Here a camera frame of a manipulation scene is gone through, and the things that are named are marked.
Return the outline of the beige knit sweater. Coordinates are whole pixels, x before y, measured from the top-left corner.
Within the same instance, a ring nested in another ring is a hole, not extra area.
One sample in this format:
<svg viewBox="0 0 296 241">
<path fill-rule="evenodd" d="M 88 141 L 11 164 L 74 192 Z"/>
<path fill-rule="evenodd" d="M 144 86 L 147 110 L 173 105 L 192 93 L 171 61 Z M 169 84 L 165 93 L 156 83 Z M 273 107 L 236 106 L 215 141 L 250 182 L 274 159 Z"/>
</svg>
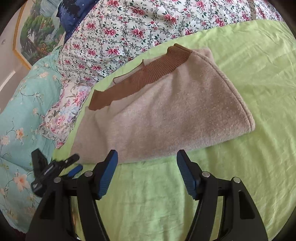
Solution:
<svg viewBox="0 0 296 241">
<path fill-rule="evenodd" d="M 93 92 L 71 153 L 96 164 L 114 149 L 120 163 L 130 163 L 213 146 L 254 129 L 250 110 L 211 50 L 175 44 Z"/>
</svg>

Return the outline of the pastel floral pillow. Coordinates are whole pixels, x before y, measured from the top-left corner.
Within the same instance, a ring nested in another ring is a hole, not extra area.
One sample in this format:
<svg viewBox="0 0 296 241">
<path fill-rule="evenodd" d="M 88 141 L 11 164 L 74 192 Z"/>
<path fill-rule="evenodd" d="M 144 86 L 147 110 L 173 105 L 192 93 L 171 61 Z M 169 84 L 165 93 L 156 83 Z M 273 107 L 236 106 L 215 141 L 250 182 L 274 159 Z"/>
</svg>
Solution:
<svg viewBox="0 0 296 241">
<path fill-rule="evenodd" d="M 62 147 L 74 128 L 76 118 L 91 89 L 91 85 L 84 85 L 70 79 L 64 80 L 59 100 L 43 117 L 37 133 L 53 140 L 55 148 Z"/>
</svg>

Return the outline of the teal floral quilt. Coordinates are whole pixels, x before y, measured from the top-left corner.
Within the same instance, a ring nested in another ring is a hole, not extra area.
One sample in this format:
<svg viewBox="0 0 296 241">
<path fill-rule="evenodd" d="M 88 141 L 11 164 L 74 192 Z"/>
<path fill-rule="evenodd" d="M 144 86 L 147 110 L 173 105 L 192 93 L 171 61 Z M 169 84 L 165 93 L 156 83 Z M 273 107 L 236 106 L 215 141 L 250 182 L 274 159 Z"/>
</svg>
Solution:
<svg viewBox="0 0 296 241">
<path fill-rule="evenodd" d="M 54 142 L 39 135 L 37 128 L 59 99 L 59 52 L 56 47 L 33 65 L 1 113 L 1 212 L 21 232 L 28 231 L 40 202 L 30 186 L 34 181 L 31 153 L 40 149 L 50 160 L 55 149 Z"/>
</svg>

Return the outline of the green bed sheet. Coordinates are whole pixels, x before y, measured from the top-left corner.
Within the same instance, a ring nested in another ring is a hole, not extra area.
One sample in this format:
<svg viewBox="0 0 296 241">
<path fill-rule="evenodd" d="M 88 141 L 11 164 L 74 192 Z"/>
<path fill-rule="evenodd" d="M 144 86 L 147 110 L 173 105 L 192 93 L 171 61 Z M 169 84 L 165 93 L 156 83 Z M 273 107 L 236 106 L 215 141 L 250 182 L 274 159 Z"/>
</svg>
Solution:
<svg viewBox="0 0 296 241">
<path fill-rule="evenodd" d="M 91 100 L 96 110 L 89 109 Z M 268 240 L 295 209 L 295 37 L 284 22 L 213 28 L 150 49 L 93 87 L 58 160 L 91 170 L 118 152 L 98 209 L 111 240 L 184 240 L 197 202 L 180 149 L 217 178 L 239 177 Z"/>
</svg>

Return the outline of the gold framed landscape painting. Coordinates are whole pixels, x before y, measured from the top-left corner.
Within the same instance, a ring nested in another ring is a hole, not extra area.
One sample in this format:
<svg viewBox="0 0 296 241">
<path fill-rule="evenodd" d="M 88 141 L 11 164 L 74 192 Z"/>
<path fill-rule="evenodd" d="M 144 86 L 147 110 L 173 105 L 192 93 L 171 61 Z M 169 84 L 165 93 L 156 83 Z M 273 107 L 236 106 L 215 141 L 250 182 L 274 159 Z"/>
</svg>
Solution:
<svg viewBox="0 0 296 241">
<path fill-rule="evenodd" d="M 26 1 L 21 7 L 13 40 L 13 52 L 27 68 L 50 54 L 64 41 L 65 30 L 57 17 L 61 1 Z"/>
</svg>

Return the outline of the rose floral white quilt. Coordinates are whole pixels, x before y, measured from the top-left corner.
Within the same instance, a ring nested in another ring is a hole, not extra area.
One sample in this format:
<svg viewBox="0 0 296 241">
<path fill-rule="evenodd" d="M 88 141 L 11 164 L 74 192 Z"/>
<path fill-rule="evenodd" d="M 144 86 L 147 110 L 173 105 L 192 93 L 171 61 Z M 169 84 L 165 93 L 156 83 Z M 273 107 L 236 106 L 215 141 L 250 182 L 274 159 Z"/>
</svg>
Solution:
<svg viewBox="0 0 296 241">
<path fill-rule="evenodd" d="M 64 43 L 57 69 L 93 83 L 168 40 L 252 20 L 282 16 L 269 1 L 98 1 Z"/>
</svg>

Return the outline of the dark blue patterned pillow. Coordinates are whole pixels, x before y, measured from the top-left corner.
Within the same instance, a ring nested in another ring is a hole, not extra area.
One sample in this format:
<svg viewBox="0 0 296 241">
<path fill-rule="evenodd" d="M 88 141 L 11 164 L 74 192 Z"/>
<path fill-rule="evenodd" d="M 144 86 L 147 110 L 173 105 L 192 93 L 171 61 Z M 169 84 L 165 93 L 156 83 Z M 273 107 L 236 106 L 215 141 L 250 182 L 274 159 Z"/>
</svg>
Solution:
<svg viewBox="0 0 296 241">
<path fill-rule="evenodd" d="M 98 0 L 63 0 L 59 4 L 56 17 L 60 19 L 61 26 L 66 32 L 64 43 L 97 3 Z"/>
</svg>

